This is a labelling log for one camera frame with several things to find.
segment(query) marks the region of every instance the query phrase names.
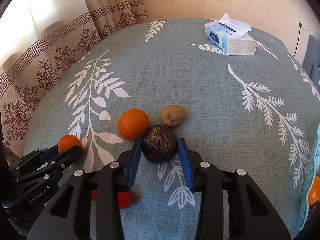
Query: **light blue basket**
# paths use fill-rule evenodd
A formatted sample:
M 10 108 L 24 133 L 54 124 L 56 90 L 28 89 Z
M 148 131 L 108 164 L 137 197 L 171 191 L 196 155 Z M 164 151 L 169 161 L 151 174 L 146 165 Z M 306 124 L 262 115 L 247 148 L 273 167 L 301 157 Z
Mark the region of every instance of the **light blue basket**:
M 299 211 L 299 221 L 298 221 L 298 231 L 300 232 L 306 223 L 309 204 L 308 204 L 308 194 L 312 187 L 313 181 L 317 172 L 320 168 L 320 124 L 317 129 L 317 136 L 313 143 L 312 152 L 309 157 L 309 163 L 306 168 L 306 178 L 304 181 L 304 186 L 302 190 L 302 197 L 300 203 Z

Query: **black power cord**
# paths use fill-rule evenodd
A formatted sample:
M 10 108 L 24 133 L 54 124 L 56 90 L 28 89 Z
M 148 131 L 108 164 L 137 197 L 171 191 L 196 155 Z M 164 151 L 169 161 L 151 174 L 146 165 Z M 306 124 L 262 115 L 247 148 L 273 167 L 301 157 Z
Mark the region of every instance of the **black power cord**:
M 296 53 L 297 53 L 297 48 L 298 48 L 298 43 L 299 43 L 299 38 L 300 38 L 300 31 L 301 31 L 301 27 L 302 27 L 302 24 L 301 24 L 301 23 L 299 23 L 298 41 L 297 41 L 296 51 L 294 52 L 293 57 L 295 57 L 295 56 L 296 56 Z

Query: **silver screw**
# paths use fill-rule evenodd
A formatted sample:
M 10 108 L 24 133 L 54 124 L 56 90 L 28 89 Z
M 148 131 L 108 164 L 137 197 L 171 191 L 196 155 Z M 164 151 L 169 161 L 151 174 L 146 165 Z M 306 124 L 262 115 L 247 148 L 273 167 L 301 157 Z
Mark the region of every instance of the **silver screw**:
M 119 167 L 120 166 L 120 164 L 119 164 L 119 162 L 112 162 L 112 163 L 110 163 L 110 167 L 111 168 L 117 168 L 117 167 Z
M 243 169 L 237 170 L 237 173 L 238 173 L 240 176 L 244 176 L 244 175 L 246 174 L 245 170 L 243 170 Z
M 201 162 L 200 163 L 200 166 L 203 167 L 203 168 L 208 168 L 210 166 L 210 163 L 208 162 Z
M 82 174 L 83 174 L 83 170 L 76 170 L 74 173 L 76 177 L 80 177 Z

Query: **tomato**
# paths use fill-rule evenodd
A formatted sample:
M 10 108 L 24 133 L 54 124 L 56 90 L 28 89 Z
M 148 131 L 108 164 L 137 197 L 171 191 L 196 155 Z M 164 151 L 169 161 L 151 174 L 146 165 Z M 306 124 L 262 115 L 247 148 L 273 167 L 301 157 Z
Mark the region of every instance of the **tomato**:
M 97 191 L 93 190 L 91 194 L 91 199 L 97 201 Z M 132 194 L 131 192 L 118 192 L 119 208 L 125 209 L 132 204 Z
M 320 178 L 315 177 L 311 190 L 308 195 L 309 206 L 313 205 L 320 199 Z

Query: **power outlet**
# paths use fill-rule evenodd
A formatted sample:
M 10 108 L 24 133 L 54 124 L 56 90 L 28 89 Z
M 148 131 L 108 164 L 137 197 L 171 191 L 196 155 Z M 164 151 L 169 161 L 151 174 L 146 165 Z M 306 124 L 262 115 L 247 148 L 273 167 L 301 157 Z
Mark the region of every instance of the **power outlet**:
M 300 20 L 299 18 L 297 18 L 297 26 L 300 27 L 299 23 L 301 23 L 301 25 L 302 25 L 301 29 L 304 31 L 307 31 L 307 26 L 305 25 L 305 23 L 302 22 L 302 20 Z

